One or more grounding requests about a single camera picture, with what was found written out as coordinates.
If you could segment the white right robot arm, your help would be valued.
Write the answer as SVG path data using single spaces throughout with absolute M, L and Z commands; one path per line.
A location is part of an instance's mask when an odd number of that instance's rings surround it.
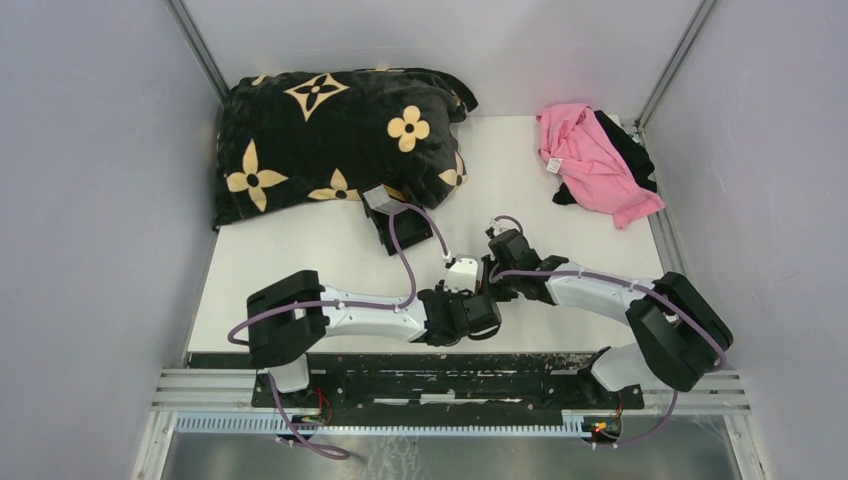
M 491 227 L 486 234 L 488 283 L 499 301 L 523 296 L 631 329 L 632 343 L 605 347 L 580 368 L 577 392 L 585 405 L 602 408 L 618 392 L 652 382 L 689 392 L 726 363 L 733 334 L 686 276 L 670 271 L 659 279 L 622 277 L 566 257 L 541 258 L 517 228 Z

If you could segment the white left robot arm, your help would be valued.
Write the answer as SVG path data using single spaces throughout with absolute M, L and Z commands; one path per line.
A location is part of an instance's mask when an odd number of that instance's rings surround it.
M 468 338 L 494 336 L 502 318 L 486 293 L 423 289 L 413 297 L 355 294 L 323 285 L 302 270 L 250 295 L 247 318 L 228 334 L 247 333 L 249 364 L 271 373 L 276 392 L 291 406 L 307 404 L 315 391 L 307 352 L 325 337 L 370 336 L 448 347 Z

